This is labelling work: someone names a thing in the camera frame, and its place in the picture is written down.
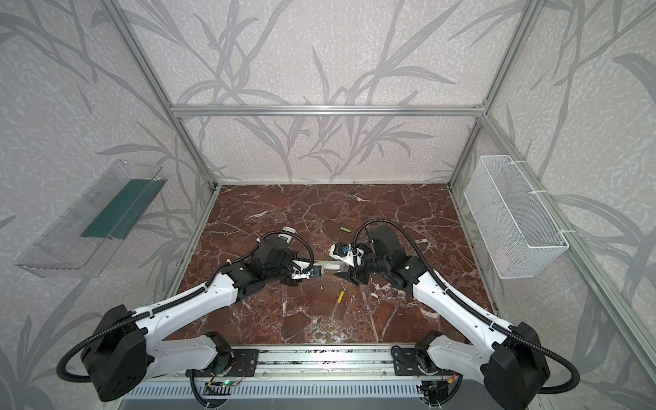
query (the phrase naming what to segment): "white wire basket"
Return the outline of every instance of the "white wire basket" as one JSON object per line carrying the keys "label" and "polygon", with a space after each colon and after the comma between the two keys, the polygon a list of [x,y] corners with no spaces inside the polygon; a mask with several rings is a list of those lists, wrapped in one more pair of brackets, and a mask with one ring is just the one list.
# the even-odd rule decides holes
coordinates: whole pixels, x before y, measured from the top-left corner
{"label": "white wire basket", "polygon": [[465,189],[499,277],[534,277],[569,248],[544,203],[507,155],[484,155]]}

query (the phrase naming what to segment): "clear plastic tray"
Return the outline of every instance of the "clear plastic tray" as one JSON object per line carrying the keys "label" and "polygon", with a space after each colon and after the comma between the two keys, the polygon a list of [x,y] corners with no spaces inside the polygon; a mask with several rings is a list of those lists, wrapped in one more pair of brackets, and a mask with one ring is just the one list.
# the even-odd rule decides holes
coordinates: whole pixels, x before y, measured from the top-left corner
{"label": "clear plastic tray", "polygon": [[16,265],[41,277],[97,277],[166,182],[160,170],[116,161]]}

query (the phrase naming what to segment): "black mounting plate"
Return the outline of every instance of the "black mounting plate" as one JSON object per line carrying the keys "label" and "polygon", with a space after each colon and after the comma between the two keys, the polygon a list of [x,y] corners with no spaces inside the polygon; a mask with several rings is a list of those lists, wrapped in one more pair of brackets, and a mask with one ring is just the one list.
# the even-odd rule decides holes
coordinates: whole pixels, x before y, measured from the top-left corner
{"label": "black mounting plate", "polygon": [[228,374],[225,377],[253,377],[255,376],[255,367],[257,366],[257,356],[260,351],[257,349],[232,349],[235,354],[235,362],[240,361],[246,366],[246,373],[244,373],[244,366],[240,364],[233,364]]}
{"label": "black mounting plate", "polygon": [[394,359],[394,374],[396,376],[426,376],[417,365],[417,351],[412,348],[392,349]]}

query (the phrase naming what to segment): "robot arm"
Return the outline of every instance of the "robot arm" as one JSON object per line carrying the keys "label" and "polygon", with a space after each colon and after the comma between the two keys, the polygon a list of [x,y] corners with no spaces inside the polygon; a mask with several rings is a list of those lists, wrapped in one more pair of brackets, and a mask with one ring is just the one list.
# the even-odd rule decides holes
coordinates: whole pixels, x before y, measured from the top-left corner
{"label": "robot arm", "polygon": [[[399,228],[387,220],[372,220],[365,225],[370,222],[388,222]],[[292,237],[305,245],[309,260],[299,258],[289,248]],[[123,305],[109,310],[94,334],[64,355],[57,374],[66,381],[92,382],[100,400],[111,401],[152,377],[187,369],[226,369],[233,363],[232,351],[219,335],[164,339],[213,310],[259,292],[268,281],[296,286],[304,279],[320,277],[324,269],[349,266],[347,272],[336,275],[366,285],[371,274],[382,274],[392,286],[434,309],[472,343],[431,332],[415,345],[417,363],[425,374],[436,374],[438,369],[455,371],[484,384],[503,408],[525,409],[538,391],[545,390],[542,386],[550,371],[544,355],[548,354],[572,372],[572,379],[546,388],[547,392],[564,392],[576,386],[576,368],[542,348],[532,328],[525,323],[512,326],[464,296],[437,271],[427,270],[429,265],[416,245],[413,248],[418,256],[407,256],[387,226],[370,230],[369,239],[373,250],[368,244],[337,243],[329,254],[340,263],[315,264],[309,244],[294,230],[270,232],[248,255],[221,266],[201,285],[131,312]],[[80,351],[88,376],[66,370],[67,362]]]}
{"label": "robot arm", "polygon": [[[371,222],[387,222],[398,227],[388,220]],[[511,325],[448,284],[439,272],[429,272],[428,263],[420,257],[416,246],[413,247],[418,256],[407,256],[389,226],[369,230],[369,241],[373,251],[364,243],[336,243],[331,247],[331,257],[350,266],[347,272],[337,276],[356,285],[366,285],[371,274],[382,274],[393,287],[435,310],[472,343],[456,342],[437,332],[429,334],[415,346],[417,362],[424,373],[434,374],[438,369],[456,371],[485,385],[505,409],[525,409],[538,392],[544,392],[542,387],[550,376],[544,355],[551,354],[552,358],[561,359],[561,364],[569,365],[572,372],[572,379],[559,386],[559,390],[576,386],[576,368],[542,348],[530,326],[524,322],[517,327]],[[560,391],[547,388],[546,392]]]}
{"label": "robot arm", "polygon": [[[289,248],[292,237],[306,246],[309,260],[298,258],[298,253]],[[269,281],[296,286],[304,279],[321,277],[322,271],[322,265],[314,264],[312,249],[294,229],[270,232],[247,256],[220,267],[201,285],[131,312],[123,305],[112,308],[100,320],[94,335],[60,360],[57,374],[66,381],[92,382],[98,397],[111,401],[143,380],[187,369],[206,369],[218,354],[230,352],[219,335],[164,339],[209,312],[259,292]],[[66,370],[68,360],[80,350],[87,377]]]}
{"label": "robot arm", "polygon": [[[375,236],[376,234],[377,230],[374,229],[371,231],[370,235]],[[347,246],[348,245],[343,243],[333,245],[330,250],[330,255],[337,260],[345,262],[353,268],[352,250],[349,249],[347,252],[339,251],[340,248],[344,249],[344,247]],[[356,254],[358,253],[361,256],[358,257],[357,261],[361,264],[363,260],[367,259],[367,257],[362,248],[356,249]],[[369,261],[373,261],[374,255],[378,255],[379,262],[383,259],[380,257],[380,254],[367,253],[366,255],[370,256],[368,258]],[[433,277],[426,272],[423,265],[419,263],[416,258],[406,257],[404,262],[405,263],[400,264],[401,266],[399,267],[398,272],[403,272],[405,277],[412,278],[410,284],[406,285],[403,277],[394,277],[390,283],[397,289],[408,292],[419,302],[431,307],[431,309],[435,310],[440,316],[455,326],[456,329],[458,329],[472,343],[460,343],[447,338],[445,335],[440,335],[431,343],[428,349],[430,359],[440,369],[451,369],[457,371],[458,373],[483,384],[484,374],[481,371],[481,365],[488,363],[490,356],[494,353],[495,350],[492,345],[494,343],[503,343],[506,336],[498,331],[491,330],[488,325],[472,316],[472,314],[457,304],[446,294],[445,291],[438,287]],[[371,274],[374,272],[370,271],[365,273],[368,279],[367,273]],[[446,282],[437,271],[435,271],[435,273],[443,282]],[[395,275],[393,272],[385,272],[383,274],[390,278],[392,278],[390,275]],[[355,277],[356,273],[353,271],[350,273],[348,279],[351,280],[351,278]],[[495,323],[508,329],[508,326],[510,325],[509,322],[498,318],[478,306],[471,299],[464,296],[460,291],[448,283],[447,286],[473,309],[476,309],[483,315],[492,319]],[[425,369],[425,371],[427,373],[432,373],[431,369]]]}

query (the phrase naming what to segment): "red wire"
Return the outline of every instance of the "red wire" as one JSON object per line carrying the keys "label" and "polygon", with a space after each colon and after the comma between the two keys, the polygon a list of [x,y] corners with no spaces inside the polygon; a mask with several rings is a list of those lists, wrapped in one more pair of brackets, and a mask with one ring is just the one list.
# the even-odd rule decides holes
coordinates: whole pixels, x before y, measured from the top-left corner
{"label": "red wire", "polygon": [[241,363],[241,365],[244,366],[244,374],[241,375],[241,379],[240,379],[239,382],[237,383],[237,384],[239,384],[239,383],[241,383],[241,381],[243,381],[244,377],[246,377],[246,365],[245,365],[242,361],[236,361],[236,362],[234,362],[232,365],[234,366],[234,365],[236,365],[237,363]]}

